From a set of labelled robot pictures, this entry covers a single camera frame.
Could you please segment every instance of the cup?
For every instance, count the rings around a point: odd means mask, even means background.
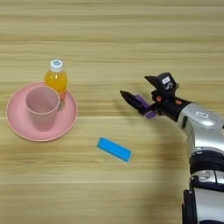
[[[53,127],[60,96],[51,87],[35,87],[26,98],[25,104],[34,127],[39,131],[48,131]]]

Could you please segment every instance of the blue block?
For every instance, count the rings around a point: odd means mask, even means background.
[[[131,150],[128,150],[117,143],[113,143],[104,137],[100,138],[97,147],[125,162],[129,162],[132,155]]]

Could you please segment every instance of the orange juice bottle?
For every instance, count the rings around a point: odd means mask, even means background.
[[[50,69],[45,74],[45,84],[54,88],[63,101],[67,90],[67,73],[63,70],[63,63],[59,59],[51,61]]]

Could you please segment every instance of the plate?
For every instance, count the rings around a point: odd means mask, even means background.
[[[73,126],[78,116],[78,105],[73,95],[66,91],[65,105],[56,117],[51,130],[41,132],[32,125],[25,106],[25,97],[33,88],[43,87],[44,82],[35,82],[20,88],[9,100],[6,115],[12,130],[19,136],[37,142],[52,141],[64,136]]]

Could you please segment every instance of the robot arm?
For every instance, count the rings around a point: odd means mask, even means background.
[[[168,116],[185,132],[189,148],[190,187],[184,191],[184,224],[224,224],[224,120],[200,105],[175,96],[179,84],[169,73],[147,76],[156,90],[145,107],[134,95],[124,100],[141,115]]]

